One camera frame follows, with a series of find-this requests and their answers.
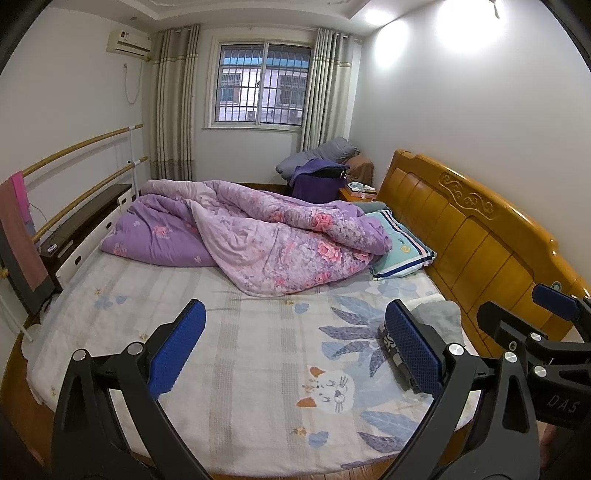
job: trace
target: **cat face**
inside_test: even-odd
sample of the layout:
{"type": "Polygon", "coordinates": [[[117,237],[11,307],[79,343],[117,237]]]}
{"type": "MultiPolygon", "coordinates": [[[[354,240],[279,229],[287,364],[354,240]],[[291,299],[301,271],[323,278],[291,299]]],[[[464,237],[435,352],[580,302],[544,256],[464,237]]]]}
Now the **cat face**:
{"type": "Polygon", "coordinates": [[[325,413],[339,414],[353,407],[355,383],[342,370],[325,372],[317,367],[310,368],[312,377],[304,389],[308,397],[302,398],[298,407],[317,407],[325,413]]]}

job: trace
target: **orange cat ear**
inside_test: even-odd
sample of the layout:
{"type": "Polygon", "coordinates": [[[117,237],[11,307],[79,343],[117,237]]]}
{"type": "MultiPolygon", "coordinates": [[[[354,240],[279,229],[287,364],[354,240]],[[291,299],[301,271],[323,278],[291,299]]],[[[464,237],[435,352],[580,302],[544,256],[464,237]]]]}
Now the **orange cat ear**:
{"type": "Polygon", "coordinates": [[[310,373],[312,375],[314,375],[315,378],[318,378],[318,375],[322,375],[324,373],[324,370],[321,370],[318,367],[311,367],[310,368],[310,373]]]}
{"type": "Polygon", "coordinates": [[[302,398],[298,403],[295,404],[297,407],[315,407],[316,402],[312,397],[302,398]]]}

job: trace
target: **ceiling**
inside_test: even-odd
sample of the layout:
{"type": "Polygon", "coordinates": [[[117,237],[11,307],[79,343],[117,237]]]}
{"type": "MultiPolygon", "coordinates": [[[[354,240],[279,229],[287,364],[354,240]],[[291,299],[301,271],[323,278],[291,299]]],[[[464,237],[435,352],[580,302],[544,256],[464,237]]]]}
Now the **ceiling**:
{"type": "Polygon", "coordinates": [[[433,0],[54,0],[146,32],[201,25],[326,27],[364,37],[433,0]]]}

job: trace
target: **nightstand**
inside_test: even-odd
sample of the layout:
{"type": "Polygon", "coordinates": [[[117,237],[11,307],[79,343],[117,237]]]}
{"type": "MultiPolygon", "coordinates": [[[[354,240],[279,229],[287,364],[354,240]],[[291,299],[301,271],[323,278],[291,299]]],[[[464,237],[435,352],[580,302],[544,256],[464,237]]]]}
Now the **nightstand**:
{"type": "Polygon", "coordinates": [[[361,198],[361,197],[354,197],[352,196],[347,188],[339,189],[339,200],[344,200],[346,202],[372,202],[373,198],[361,198]]]}

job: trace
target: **teal pillow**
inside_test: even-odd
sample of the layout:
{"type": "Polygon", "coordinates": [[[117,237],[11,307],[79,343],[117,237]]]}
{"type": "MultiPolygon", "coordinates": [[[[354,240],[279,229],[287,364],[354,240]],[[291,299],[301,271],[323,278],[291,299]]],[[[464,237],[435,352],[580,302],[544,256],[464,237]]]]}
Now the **teal pillow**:
{"type": "Polygon", "coordinates": [[[366,215],[378,218],[384,231],[392,239],[392,250],[371,267],[375,278],[404,277],[433,263],[437,254],[404,225],[394,220],[390,210],[366,215]]]}

